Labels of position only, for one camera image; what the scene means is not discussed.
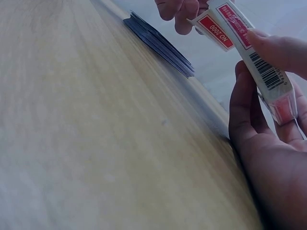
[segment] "light wood surface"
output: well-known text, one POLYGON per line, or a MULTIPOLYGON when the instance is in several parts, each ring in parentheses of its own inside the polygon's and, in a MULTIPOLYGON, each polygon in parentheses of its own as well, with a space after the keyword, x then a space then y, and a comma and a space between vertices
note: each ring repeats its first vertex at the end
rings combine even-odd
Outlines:
POLYGON ((0 229, 260 229, 225 111, 104 2, 0 1, 0 229))

